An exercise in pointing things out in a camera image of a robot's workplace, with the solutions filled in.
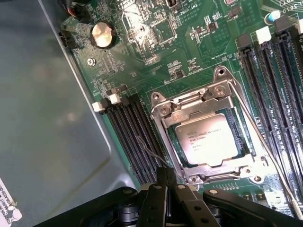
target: white label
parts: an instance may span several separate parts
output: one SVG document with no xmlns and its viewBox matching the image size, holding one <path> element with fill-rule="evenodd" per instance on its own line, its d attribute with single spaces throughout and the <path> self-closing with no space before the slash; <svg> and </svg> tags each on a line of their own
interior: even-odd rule
<svg viewBox="0 0 303 227">
<path fill-rule="evenodd" d="M 10 227 L 12 222 L 21 218 L 21 212 L 0 178 L 0 227 Z"/>
</svg>

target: green circuit board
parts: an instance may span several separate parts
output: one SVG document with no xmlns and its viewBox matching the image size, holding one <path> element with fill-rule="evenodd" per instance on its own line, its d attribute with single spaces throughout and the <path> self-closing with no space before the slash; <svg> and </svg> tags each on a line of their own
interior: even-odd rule
<svg viewBox="0 0 303 227">
<path fill-rule="evenodd" d="M 290 23 L 296 24 L 303 17 L 303 1 L 180 0 L 178 4 L 169 8 L 165 0 L 92 0 L 85 6 L 93 19 L 90 24 L 73 17 L 63 22 L 62 30 L 71 32 L 75 39 L 77 48 L 72 49 L 72 54 L 95 101 L 107 97 L 108 90 L 127 85 L 120 95 L 138 94 L 150 112 L 153 91 L 171 97 L 203 86 L 212 82 L 214 69 L 224 65 L 243 85 L 257 120 L 258 107 L 252 101 L 253 93 L 240 63 L 237 38 L 248 33 L 256 41 L 256 30 L 267 25 L 264 18 L 274 10 L 280 10 L 289 16 Z M 231 17 L 234 8 L 241 11 Z M 117 35 L 115 45 L 108 50 L 96 48 L 90 41 L 90 30 L 100 21 L 109 23 Z M 274 25 L 269 29 L 273 33 Z M 93 67 L 88 65 L 89 58 L 96 61 Z M 110 128 L 107 117 L 105 121 Z M 110 132 L 118 144 L 115 131 Z M 252 195 L 254 201 L 268 188 L 281 190 L 273 175 L 258 186 L 241 179 L 210 183 L 200 191 L 216 187 L 241 196 Z M 271 206 L 285 201 L 281 199 L 282 191 L 266 196 Z M 278 209 L 291 215 L 287 204 Z"/>
</svg>

